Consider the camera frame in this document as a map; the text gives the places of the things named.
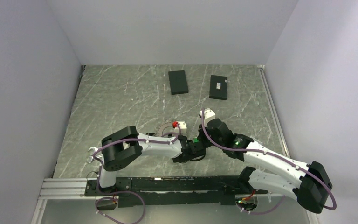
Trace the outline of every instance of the white enclosure wall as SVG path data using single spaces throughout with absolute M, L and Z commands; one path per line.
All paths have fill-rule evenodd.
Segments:
M 358 223 L 358 1 L 300 1 L 266 76 L 290 153 L 333 183 L 321 223 Z
M 297 0 L 48 0 L 82 64 L 265 64 Z
M 80 63 L 45 0 L 0 1 L 0 224 L 31 222 Z

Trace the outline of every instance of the gray marble floor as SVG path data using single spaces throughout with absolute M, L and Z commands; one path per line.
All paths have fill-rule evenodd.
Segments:
M 185 70 L 188 94 L 171 95 L 168 72 Z M 228 77 L 227 101 L 209 99 L 211 75 Z M 184 120 L 189 139 L 197 137 L 202 107 L 211 108 L 234 133 L 255 137 L 268 148 L 282 148 L 256 66 L 118 65 L 86 66 L 72 108 L 54 178 L 85 178 L 98 163 L 85 162 L 90 147 L 107 135 L 134 125 L 154 132 L 166 120 Z M 119 176 L 238 175 L 246 165 L 210 147 L 205 159 L 185 164 L 142 156 Z

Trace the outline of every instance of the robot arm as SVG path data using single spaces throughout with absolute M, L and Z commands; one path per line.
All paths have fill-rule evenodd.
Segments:
M 252 190 L 268 190 L 296 199 L 305 209 L 320 213 L 327 200 L 328 193 L 299 167 L 308 168 L 308 171 L 320 178 L 331 189 L 332 184 L 323 168 L 317 162 L 311 165 L 290 159 L 296 167 L 285 163 L 271 154 L 279 155 L 267 149 L 254 139 L 243 134 L 233 133 L 227 125 L 217 119 L 215 113 L 206 109 L 204 113 L 204 126 L 208 136 L 220 146 L 231 149 L 258 149 L 263 152 L 240 152 L 223 150 L 229 157 L 248 161 L 262 166 L 275 174 L 269 174 L 246 167 L 238 177 L 238 184 L 248 192 Z M 134 126 L 126 127 L 102 140 L 102 146 L 117 140 L 137 138 L 145 141 L 126 142 L 107 147 L 102 151 L 103 169 L 101 171 L 100 186 L 107 188 L 116 183 L 117 171 L 123 169 L 141 155 L 163 155 L 172 158 L 173 162 L 198 161 L 205 156 L 206 148 L 212 142 L 206 137 L 204 130 L 199 126 L 199 135 L 196 142 L 190 141 L 186 136 L 161 138 L 138 133 Z

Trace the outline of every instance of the purple cable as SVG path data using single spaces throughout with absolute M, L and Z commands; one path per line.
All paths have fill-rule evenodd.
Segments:
M 182 129 L 180 129 L 180 125 L 178 124 L 178 130 L 179 130 L 179 134 L 182 134 Z
M 270 210 L 262 211 L 262 212 L 254 212 L 254 211 L 251 211 L 250 214 L 252 214 L 252 215 L 265 215 L 265 214 L 267 214 L 267 213 L 270 213 L 270 212 L 274 211 L 275 209 L 277 209 L 277 208 L 279 207 L 279 205 L 281 205 L 282 202 L 285 200 L 285 198 L 286 198 L 286 196 L 284 195 L 284 196 L 278 201 L 278 203 L 277 203 L 274 207 L 272 207 Z
M 171 142 L 175 142 L 175 141 L 178 139 L 178 136 L 179 136 L 179 135 L 178 135 L 177 133 L 175 133 L 175 132 L 168 132 L 168 133 L 164 134 L 164 136 L 165 136 L 165 135 L 168 135 L 168 134 L 175 135 L 175 138 L 174 138 L 172 141 L 149 140 L 149 142 L 154 142 L 154 143 L 159 143 L 159 144 L 170 144 Z M 103 162 L 102 162 L 102 160 L 100 160 L 100 159 L 98 159 L 98 158 L 96 157 L 96 154 L 98 154 L 98 153 L 101 152 L 102 150 L 106 149 L 107 147 L 110 147 L 110 146 L 113 146 L 113 145 L 116 145 L 116 144 L 119 144 L 119 143 L 123 143 L 123 142 L 126 142 L 126 141 L 143 141 L 143 142 L 146 142 L 147 140 L 146 140 L 146 139 L 121 139 L 121 140 L 117 140 L 117 141 L 111 142 L 111 143 L 109 143 L 109 144 L 107 144 L 107 145 L 104 145 L 104 146 L 100 147 L 100 148 L 99 148 L 97 151 L 95 151 L 95 152 L 93 153 L 93 155 L 92 155 L 95 160 L 98 160 L 98 161 L 101 163 L 101 165 L 100 165 L 100 167 L 99 167 L 99 172 L 98 172 L 99 174 L 100 174 L 101 171 L 102 171 Z M 100 175 L 99 175 L 99 174 L 97 175 L 97 178 L 96 178 L 96 190 L 98 191 L 99 194 L 101 194 L 101 195 L 106 195 L 106 196 L 112 196 L 112 195 L 116 195 L 116 194 L 123 194 L 123 193 L 128 194 L 128 193 L 129 193 L 129 194 L 135 195 L 136 197 L 138 197 L 138 198 L 141 200 L 141 202 L 142 202 L 142 204 L 143 204 L 143 212 L 142 212 L 142 215 L 141 215 L 141 217 L 140 217 L 137 221 L 135 221 L 135 222 L 133 222 L 133 223 L 130 223 L 130 224 L 137 224 L 137 223 L 139 223 L 139 222 L 144 218 L 145 212 L 146 212 L 146 205 L 145 205 L 145 201 L 143 200 L 143 198 L 142 198 L 139 194 L 137 194 L 137 193 L 135 193 L 135 192 L 132 192 L 132 191 L 117 191 L 117 192 L 113 192 L 113 193 L 104 193 L 104 192 L 102 192 L 102 191 L 100 190 L 100 185 L 99 185 L 99 178 L 100 178 Z M 106 214 L 104 214 L 103 212 L 101 212 L 101 211 L 98 210 L 98 203 L 99 203 L 101 200 L 107 200 L 107 199 L 113 200 L 113 201 L 117 201 L 117 199 L 114 199 L 114 198 L 111 198 L 111 197 L 103 197 L 103 198 L 101 198 L 101 199 L 98 199 L 98 200 L 95 202 L 95 210 L 97 211 L 97 213 L 99 213 L 99 214 L 101 214 L 101 215 L 107 217 L 108 219 L 110 219 L 110 220 L 112 220 L 113 222 L 116 222 L 116 223 L 118 223 L 118 224 L 126 224 L 126 223 L 122 223 L 122 222 L 120 222 L 120 221 L 118 221 L 118 220 L 116 220 L 116 219 L 114 219 L 114 218 L 112 218 L 112 217 L 110 217 L 110 216 L 108 216 L 108 215 L 106 215 Z
M 224 146 L 221 146 L 219 144 L 217 144 L 216 142 L 214 142 L 212 140 L 212 138 L 209 136 L 206 128 L 205 128 L 205 124 L 204 124 L 204 112 L 205 112 L 205 108 L 202 108 L 202 115 L 201 115 L 201 126 L 202 126 L 202 130 L 204 131 L 204 134 L 205 136 L 207 137 L 207 139 L 212 143 L 214 144 L 216 147 L 220 148 L 220 149 L 223 149 L 223 150 L 227 150 L 227 151 L 234 151 L 234 152 L 257 152 L 257 153 L 264 153 L 263 150 L 260 150 L 260 149 L 238 149 L 238 148 L 227 148 L 227 147 L 224 147 Z M 271 155 L 275 158 L 278 158 L 284 162 L 286 162 L 287 164 L 291 165 L 292 167 L 296 167 L 296 164 L 290 162 L 289 160 L 285 159 L 284 157 L 282 156 L 279 156 L 279 155 L 276 155 L 274 153 L 270 153 L 270 152 L 267 152 L 266 154 L 268 155 Z M 308 174 L 309 176 L 311 176 L 312 178 L 314 178 L 316 181 L 318 181 L 324 189 L 326 189 L 327 193 L 329 194 L 330 198 L 331 198 L 331 201 L 333 202 L 333 206 L 332 207 L 328 207 L 326 205 L 324 205 L 323 207 L 326 208 L 326 209 L 329 209 L 329 210 L 335 210 L 337 208 L 337 203 L 336 203 L 336 199 L 334 198 L 333 196 L 333 193 L 331 192 L 331 190 L 329 189 L 329 187 L 327 187 L 327 185 L 321 180 L 319 179 L 317 176 L 313 175 L 311 172 L 309 172 L 308 170 L 300 167 L 299 170 L 305 172 L 306 174 Z

